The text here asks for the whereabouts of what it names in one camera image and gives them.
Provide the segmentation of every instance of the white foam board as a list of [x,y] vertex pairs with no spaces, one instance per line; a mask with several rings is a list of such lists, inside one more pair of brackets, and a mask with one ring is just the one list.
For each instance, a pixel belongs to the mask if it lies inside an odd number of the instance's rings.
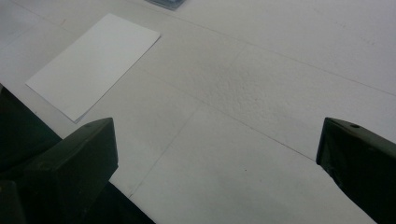
[[107,14],[26,84],[78,122],[159,37]]

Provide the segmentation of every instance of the white surface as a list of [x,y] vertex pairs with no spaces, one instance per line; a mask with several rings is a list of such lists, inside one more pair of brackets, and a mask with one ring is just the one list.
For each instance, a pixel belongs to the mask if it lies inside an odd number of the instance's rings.
[[0,49],[38,22],[38,17],[8,0],[0,0]]
[[[111,182],[157,223],[374,223],[313,159],[325,116],[396,142],[395,1],[3,1],[36,23],[0,83],[61,137],[113,117]],[[107,13],[163,35],[75,124],[24,83]]]
[[132,199],[163,224],[372,223],[313,162],[208,106]]
[[159,37],[108,14],[26,84],[77,121]]

